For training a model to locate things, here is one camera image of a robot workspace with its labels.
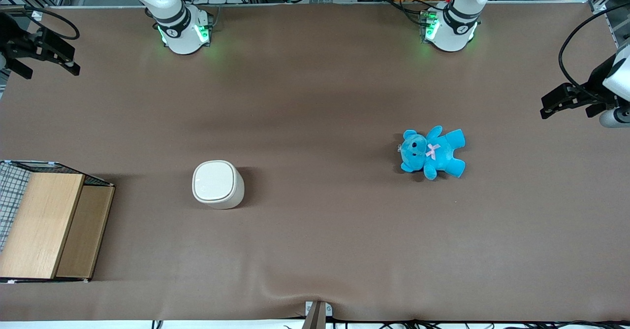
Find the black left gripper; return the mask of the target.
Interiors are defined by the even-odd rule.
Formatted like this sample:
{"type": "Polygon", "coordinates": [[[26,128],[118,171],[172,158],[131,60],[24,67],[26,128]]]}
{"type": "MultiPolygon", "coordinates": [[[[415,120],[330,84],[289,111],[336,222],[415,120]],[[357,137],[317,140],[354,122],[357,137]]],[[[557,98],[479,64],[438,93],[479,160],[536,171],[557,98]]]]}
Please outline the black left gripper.
{"type": "Polygon", "coordinates": [[[618,118],[617,97],[603,82],[608,77],[616,57],[611,55],[603,63],[593,69],[588,80],[582,84],[575,83],[577,97],[574,98],[572,84],[561,84],[541,98],[540,117],[546,120],[568,109],[585,107],[587,117],[599,116],[602,119],[618,118]]]}

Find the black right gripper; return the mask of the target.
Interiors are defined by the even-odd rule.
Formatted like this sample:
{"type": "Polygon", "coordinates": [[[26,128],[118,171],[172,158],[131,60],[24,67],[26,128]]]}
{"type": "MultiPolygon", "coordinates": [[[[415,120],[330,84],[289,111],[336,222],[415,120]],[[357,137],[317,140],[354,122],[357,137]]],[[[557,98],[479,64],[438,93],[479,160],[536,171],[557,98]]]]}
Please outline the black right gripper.
{"type": "Polygon", "coordinates": [[[41,55],[49,57],[49,62],[58,64],[75,77],[80,74],[80,65],[62,59],[73,58],[75,53],[74,47],[63,38],[46,28],[39,28],[34,32],[26,31],[7,13],[0,14],[1,61],[15,57],[36,58],[37,47],[41,49],[41,55]]]}

